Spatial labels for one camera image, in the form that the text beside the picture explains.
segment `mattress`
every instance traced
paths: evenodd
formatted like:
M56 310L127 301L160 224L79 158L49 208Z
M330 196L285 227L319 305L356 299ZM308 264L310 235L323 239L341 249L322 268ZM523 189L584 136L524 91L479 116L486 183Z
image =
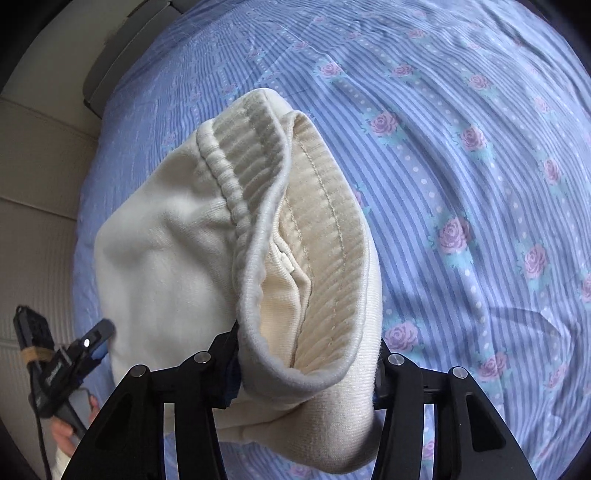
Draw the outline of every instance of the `mattress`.
M591 80L512 0L204 0L184 14L107 103L82 189L76 333L100 319L98 229L195 127L257 87L313 120L353 187L389 347L466 367L538 478L558 478L591 431ZM107 398L108 359L87 383ZM433 445L427 408L425 478ZM231 478L331 478L255 444L222 452Z

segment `black device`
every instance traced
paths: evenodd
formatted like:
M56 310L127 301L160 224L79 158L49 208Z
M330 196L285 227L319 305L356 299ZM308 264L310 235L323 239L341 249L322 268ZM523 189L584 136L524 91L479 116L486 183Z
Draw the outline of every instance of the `black device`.
M17 308L14 329L31 375L29 402L34 411L42 419L56 416L64 420L81 439L87 421L79 418L69 398L105 356L105 342L115 333L113 323L103 319L83 337L56 351L47 320L29 307Z
M227 480L213 421L238 392L238 324L175 368L132 367L63 480L164 480L164 403L174 403L180 480ZM419 368L382 341L374 407L386 419L372 480L418 480L423 405L435 404L434 480L535 480L503 419L467 370Z

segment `metal screw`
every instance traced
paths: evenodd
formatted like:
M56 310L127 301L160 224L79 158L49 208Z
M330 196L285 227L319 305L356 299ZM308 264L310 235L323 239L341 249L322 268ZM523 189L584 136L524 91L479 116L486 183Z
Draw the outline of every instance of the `metal screw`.
M454 367L452 370L452 374L454 377L457 378L466 378L468 376L468 370L463 367Z
M400 353L392 353L388 355L388 362L393 365L402 365L404 363L404 357Z
M212 356L209 352L197 352L193 357L198 364L206 364L212 359Z
M129 370L129 373L131 374L132 377L141 377L144 373L146 373L146 366L145 365L135 365L134 367L131 367L131 370Z

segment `pink rose print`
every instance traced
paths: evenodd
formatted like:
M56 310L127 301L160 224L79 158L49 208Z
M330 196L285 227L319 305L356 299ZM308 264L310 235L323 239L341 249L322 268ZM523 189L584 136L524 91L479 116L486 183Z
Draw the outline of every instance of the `pink rose print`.
M507 354L498 352L478 368L478 375L483 381L497 380L507 370Z
M424 30L421 30L420 28L413 28L412 30L409 30L407 32L407 35L410 39L425 38L427 36L427 33Z
M525 278L528 280L540 278L546 265L548 265L548 259L546 258L545 248L540 244L535 244L530 248L530 251L525 254Z
M486 90L490 88L491 81L484 75L472 75L470 80L468 80L468 85L474 88L474 90Z
M417 335L414 323L402 322L386 331L384 341L393 352L406 352L418 345Z
M546 383L546 387L554 388L558 385L561 380L564 378L564 374L566 373L566 364L560 365L556 371L550 374L550 378L548 379L548 383Z
M229 95L230 93L232 93L234 91L234 89L236 88L236 84L235 83L231 83L230 85L226 85L223 89L222 89L222 93L224 95Z
M534 105L540 113L548 113L550 112L550 106L546 103L542 97L535 97L534 98Z
M551 158L544 162L544 173L550 185L556 185L560 181L560 170L556 162Z
M258 57L261 54L262 50L260 48L253 48L250 52L248 52L248 58L253 59Z
M312 473L312 468L310 468L309 466L298 465L297 463L294 463L291 466L289 473L296 478L308 478Z
M463 252L471 241L470 223L465 218L452 218L439 230L439 244L447 255Z
M429 460L435 455L435 440L429 440L423 446L423 460Z
M407 65L406 63L402 63L400 65L398 65L397 67L394 67L392 70L392 75L394 75L395 77L406 77L407 75L412 75L414 73L414 69L410 66Z
M486 138L480 128L472 125L466 128L461 134L460 138L466 150L474 152L486 147Z
M398 118L390 112L380 113L369 123L371 130L373 130L379 137L390 135L395 132L398 125Z
M588 273L583 280L583 288L581 288L581 300L585 303L591 301L591 273Z
M320 67L320 73L322 75L324 75L325 77L336 77L342 71L343 71L343 69L341 67L339 67L339 65L333 61L331 61L330 63L327 63L326 65L322 65L322 67Z
M308 42L299 41L294 43L294 50L304 50L308 46Z

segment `bed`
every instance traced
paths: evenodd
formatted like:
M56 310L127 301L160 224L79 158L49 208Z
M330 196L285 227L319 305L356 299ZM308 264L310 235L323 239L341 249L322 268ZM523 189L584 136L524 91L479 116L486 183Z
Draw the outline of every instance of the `bed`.
M591 432L591 80L512 0L203 0L185 13L106 104L81 195L76 334L101 317L98 229L199 123L257 87L313 120L353 187L389 347L466 367L538 478L557 479ZM106 400L108 357L87 386ZM427 409L425 478L433 438ZM230 478L336 478L255 444L222 453Z

